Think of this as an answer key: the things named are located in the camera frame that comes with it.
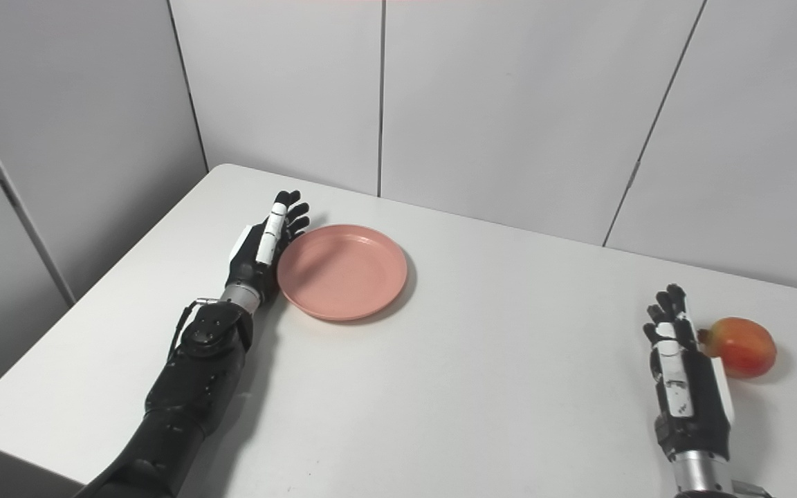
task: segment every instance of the robotic hand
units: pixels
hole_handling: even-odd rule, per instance
[[[734,494],[771,498],[759,486],[731,480],[728,438],[734,412],[724,365],[700,350],[686,296],[671,284],[648,307],[652,324],[651,372],[660,403],[654,429],[672,463],[676,498],[734,498]]]
[[[278,294],[279,257],[309,225],[309,205],[298,201],[300,192],[279,192],[230,262],[222,296],[200,297],[184,309],[139,428],[75,498],[177,496],[202,441],[217,430],[233,397],[252,344],[253,314]],[[196,305],[199,311],[184,329]]]

